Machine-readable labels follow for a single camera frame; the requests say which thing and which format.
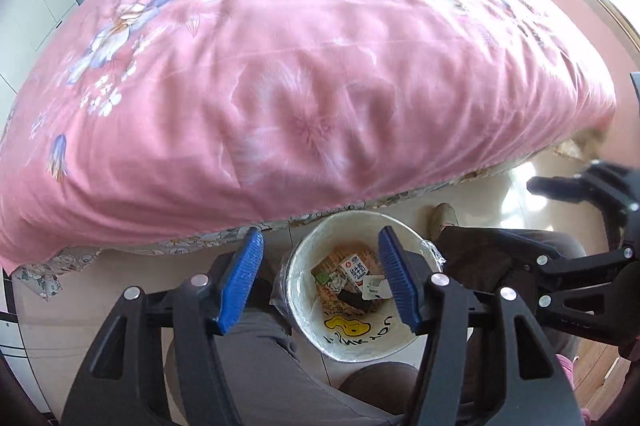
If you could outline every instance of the person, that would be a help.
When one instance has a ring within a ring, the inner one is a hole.
[[[464,286],[495,292],[508,285],[535,305],[535,284],[530,273],[517,268],[503,251],[489,244],[495,229],[458,225],[453,208],[442,203],[429,222],[428,238],[447,260],[444,272]],[[572,237],[550,231],[511,231],[551,245],[563,256],[576,258],[585,252]],[[357,370],[339,389],[316,379],[302,368],[290,327],[269,305],[271,282],[258,277],[240,322],[226,335],[215,336],[226,382],[245,426],[393,426],[403,419],[403,407],[417,379],[408,364],[379,362]],[[572,360],[579,339],[546,329],[572,380]],[[462,402],[471,400],[479,366],[480,334],[467,344]],[[181,412],[181,399],[170,346],[165,364],[167,385]],[[588,412],[584,411],[589,424]]]

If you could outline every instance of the trash can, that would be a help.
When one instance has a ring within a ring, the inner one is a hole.
[[[284,261],[274,285],[272,304],[307,339],[335,361],[366,362],[390,356],[409,345],[416,336],[402,323],[393,298],[377,300],[375,311],[357,319],[329,315],[311,270],[334,247],[350,241],[363,242],[378,254],[378,233],[390,225],[405,250],[423,255],[435,272],[444,260],[435,246],[390,216],[370,211],[347,211],[330,216],[309,233]]]

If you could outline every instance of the blue textured pad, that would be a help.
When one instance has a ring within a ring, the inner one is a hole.
[[[415,333],[422,322],[418,312],[418,290],[402,258],[404,249],[388,225],[378,234],[378,255],[396,300],[400,319]]]
[[[264,239],[257,229],[251,229],[231,259],[220,286],[220,314],[216,319],[222,334],[240,320],[255,275],[262,262]]]

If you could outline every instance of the silver screw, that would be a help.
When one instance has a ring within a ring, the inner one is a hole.
[[[206,274],[196,274],[191,278],[191,285],[194,287],[204,287],[207,283],[209,283],[209,276]]]
[[[502,287],[500,289],[500,296],[502,296],[502,298],[506,299],[507,301],[513,301],[518,297],[518,293],[511,287]]]
[[[446,287],[449,285],[449,281],[449,276],[441,272],[436,272],[436,274],[431,275],[431,283],[438,287]]]
[[[124,298],[126,300],[134,300],[140,296],[140,287],[129,287],[124,291]]]

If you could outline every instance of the pink fabric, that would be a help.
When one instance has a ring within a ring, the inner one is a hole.
[[[569,361],[569,359],[567,359],[565,356],[561,356],[560,354],[556,354],[556,358],[558,358],[558,361],[560,361],[560,366],[562,366],[564,374],[571,384],[571,389],[575,390],[574,363]],[[591,424],[591,414],[589,413],[589,410],[587,410],[586,408],[582,408],[581,411],[582,418],[584,419],[584,424],[586,426],[589,426]]]
[[[0,144],[0,258],[332,209],[614,112],[549,0],[86,0]]]

